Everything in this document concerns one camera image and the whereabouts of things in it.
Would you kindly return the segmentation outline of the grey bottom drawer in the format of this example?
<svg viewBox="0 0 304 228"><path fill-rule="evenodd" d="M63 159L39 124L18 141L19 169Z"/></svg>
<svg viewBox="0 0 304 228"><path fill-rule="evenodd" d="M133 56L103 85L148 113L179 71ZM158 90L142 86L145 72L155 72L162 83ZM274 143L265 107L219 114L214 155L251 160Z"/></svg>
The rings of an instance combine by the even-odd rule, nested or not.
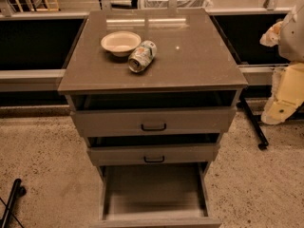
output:
<svg viewBox="0 0 304 228"><path fill-rule="evenodd" d="M108 166L89 228L219 228L209 213L206 163Z"/></svg>

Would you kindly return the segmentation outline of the grey drawer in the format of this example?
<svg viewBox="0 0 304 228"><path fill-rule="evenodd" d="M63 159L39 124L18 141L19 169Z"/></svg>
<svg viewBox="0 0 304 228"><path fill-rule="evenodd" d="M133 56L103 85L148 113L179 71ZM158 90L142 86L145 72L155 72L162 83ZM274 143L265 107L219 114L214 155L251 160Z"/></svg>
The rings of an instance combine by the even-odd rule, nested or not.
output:
<svg viewBox="0 0 304 228"><path fill-rule="evenodd" d="M236 113L234 90L72 95L83 137L220 133Z"/></svg>
<svg viewBox="0 0 304 228"><path fill-rule="evenodd" d="M206 163L108 166L89 228L219 228L209 213Z"/></svg>
<svg viewBox="0 0 304 228"><path fill-rule="evenodd" d="M219 133L90 138L96 166L209 162L219 150Z"/></svg>

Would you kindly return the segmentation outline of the grey drawer cabinet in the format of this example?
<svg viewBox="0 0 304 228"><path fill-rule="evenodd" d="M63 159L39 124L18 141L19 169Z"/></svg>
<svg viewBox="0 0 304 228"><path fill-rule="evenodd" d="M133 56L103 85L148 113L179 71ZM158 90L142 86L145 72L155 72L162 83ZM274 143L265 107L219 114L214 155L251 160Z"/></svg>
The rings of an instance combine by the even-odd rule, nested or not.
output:
<svg viewBox="0 0 304 228"><path fill-rule="evenodd" d="M114 31L132 31L155 43L147 69L132 72L124 58L102 49ZM204 9L93 11L73 51L61 94L163 93L234 90L247 81Z"/></svg>

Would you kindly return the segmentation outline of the grey top drawer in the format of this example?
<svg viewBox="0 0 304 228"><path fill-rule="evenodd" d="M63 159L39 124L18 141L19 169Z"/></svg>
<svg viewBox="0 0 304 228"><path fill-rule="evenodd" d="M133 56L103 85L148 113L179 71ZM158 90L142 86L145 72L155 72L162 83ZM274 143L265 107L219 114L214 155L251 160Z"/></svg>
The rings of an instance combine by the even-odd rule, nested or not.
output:
<svg viewBox="0 0 304 228"><path fill-rule="evenodd" d="M234 90L72 95L83 137L220 133L236 113Z"/></svg>

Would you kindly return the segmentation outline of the grey middle drawer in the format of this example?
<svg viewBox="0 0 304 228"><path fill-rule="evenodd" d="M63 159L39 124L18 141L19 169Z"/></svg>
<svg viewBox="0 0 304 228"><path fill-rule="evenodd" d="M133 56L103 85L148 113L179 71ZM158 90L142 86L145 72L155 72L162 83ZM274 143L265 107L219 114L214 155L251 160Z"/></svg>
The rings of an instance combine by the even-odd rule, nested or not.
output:
<svg viewBox="0 0 304 228"><path fill-rule="evenodd" d="M96 166L209 162L219 150L219 133L90 138Z"/></svg>

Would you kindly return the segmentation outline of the crushed green soda can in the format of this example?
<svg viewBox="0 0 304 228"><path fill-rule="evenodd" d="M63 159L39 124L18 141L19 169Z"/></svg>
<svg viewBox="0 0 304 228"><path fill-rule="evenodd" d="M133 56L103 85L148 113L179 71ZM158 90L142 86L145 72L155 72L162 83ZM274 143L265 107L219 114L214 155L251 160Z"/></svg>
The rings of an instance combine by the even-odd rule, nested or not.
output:
<svg viewBox="0 0 304 228"><path fill-rule="evenodd" d="M144 71L153 61L157 47L152 41L141 42L128 57L129 69L134 73Z"/></svg>

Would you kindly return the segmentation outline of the white paper bowl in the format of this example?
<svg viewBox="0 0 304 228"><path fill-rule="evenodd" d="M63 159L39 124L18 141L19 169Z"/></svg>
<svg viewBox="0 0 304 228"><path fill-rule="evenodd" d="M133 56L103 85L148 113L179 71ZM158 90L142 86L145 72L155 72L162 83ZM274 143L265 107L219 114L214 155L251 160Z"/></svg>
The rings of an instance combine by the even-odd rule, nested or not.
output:
<svg viewBox="0 0 304 228"><path fill-rule="evenodd" d="M141 37L130 31L117 31L107 34L101 40L101 47L114 56L128 56L140 43Z"/></svg>

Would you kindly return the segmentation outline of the black stand leg left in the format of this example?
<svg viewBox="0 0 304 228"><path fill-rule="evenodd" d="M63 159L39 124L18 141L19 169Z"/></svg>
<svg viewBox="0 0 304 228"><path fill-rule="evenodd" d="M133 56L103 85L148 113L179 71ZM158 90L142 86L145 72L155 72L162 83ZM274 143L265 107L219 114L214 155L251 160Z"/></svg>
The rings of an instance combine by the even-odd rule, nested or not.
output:
<svg viewBox="0 0 304 228"><path fill-rule="evenodd" d="M10 222L15 220L20 228L25 228L21 221L14 214L14 208L17 204L17 201L23 197L27 193L26 188L22 185L21 179L16 179L13 182L9 193L9 199L7 202L4 202L2 198L0 198L1 203L4 205L4 213L0 218L0 228L10 228Z"/></svg>

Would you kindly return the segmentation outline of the black wheeled table frame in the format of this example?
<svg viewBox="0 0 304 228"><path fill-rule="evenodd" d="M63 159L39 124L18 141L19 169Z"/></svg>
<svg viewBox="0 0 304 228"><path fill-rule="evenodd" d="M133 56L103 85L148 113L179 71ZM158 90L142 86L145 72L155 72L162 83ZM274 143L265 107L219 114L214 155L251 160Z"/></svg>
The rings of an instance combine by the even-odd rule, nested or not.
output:
<svg viewBox="0 0 304 228"><path fill-rule="evenodd" d="M256 136L258 138L258 149L263 151L266 150L269 142L264 135L260 123L261 123L261 116L260 115L255 115L248 105L245 94L241 93L239 96L239 100L237 103L237 107L241 108L245 115L247 116L247 119L249 120L250 124L252 125L253 129L256 132ZM304 120L304 105L302 105L291 117L290 120Z"/></svg>

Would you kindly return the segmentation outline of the grey barrier rail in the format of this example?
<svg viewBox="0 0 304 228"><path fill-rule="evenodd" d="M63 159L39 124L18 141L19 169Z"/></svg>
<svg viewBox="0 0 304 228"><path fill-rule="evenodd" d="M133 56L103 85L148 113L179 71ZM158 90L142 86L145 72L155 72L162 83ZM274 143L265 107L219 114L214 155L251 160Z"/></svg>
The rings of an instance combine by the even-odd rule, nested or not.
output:
<svg viewBox="0 0 304 228"><path fill-rule="evenodd" d="M278 56L270 57L261 47L239 47L244 36L233 31L237 19L252 34L254 41L262 29L275 19L284 17L290 7L274 10L208 9L209 17L218 23L223 39L231 44L241 71L250 86L268 86L271 70L283 64ZM0 86L3 92L51 91L64 75L72 44L78 40L81 27L88 18L86 12L59 12L51 14L22 14L1 17L1 69Z"/></svg>

